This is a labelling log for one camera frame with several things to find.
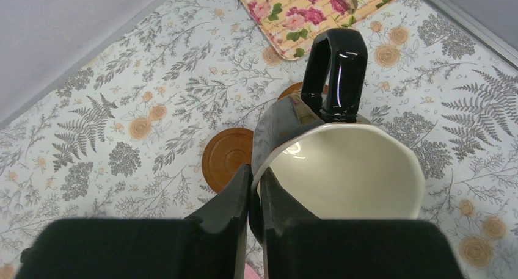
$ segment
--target wooden coaster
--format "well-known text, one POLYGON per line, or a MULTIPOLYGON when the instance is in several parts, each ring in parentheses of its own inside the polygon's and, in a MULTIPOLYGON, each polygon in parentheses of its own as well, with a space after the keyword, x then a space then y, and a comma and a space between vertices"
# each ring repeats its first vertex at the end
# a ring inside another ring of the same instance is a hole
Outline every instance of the wooden coaster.
MULTIPOLYGON (((280 94, 280 96, 277 98, 277 101, 281 100, 282 98, 284 98, 290 94, 300 93, 301 90, 302 90, 302 82, 293 84, 280 94)), ((327 85, 324 86, 324 91, 322 92, 322 94, 327 94, 327 85)))
POLYGON ((230 128, 216 134, 203 151, 205 181, 215 192, 222 191, 242 164, 252 162, 254 132, 230 128))

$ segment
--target table surface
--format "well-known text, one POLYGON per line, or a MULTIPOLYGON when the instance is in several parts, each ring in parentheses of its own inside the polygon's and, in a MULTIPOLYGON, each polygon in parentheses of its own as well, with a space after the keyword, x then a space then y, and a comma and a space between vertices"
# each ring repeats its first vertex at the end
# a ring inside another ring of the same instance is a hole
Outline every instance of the table surface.
MULTIPOLYGON (((418 156, 420 218, 440 226, 467 277, 513 277, 518 73, 421 0, 355 28, 370 56, 360 114, 418 156)), ((53 220, 184 217, 214 196, 205 144, 254 129, 304 74, 307 57, 271 51, 238 0, 168 0, 1 130, 3 278, 53 220)), ((247 261, 263 273, 250 232, 247 261)))

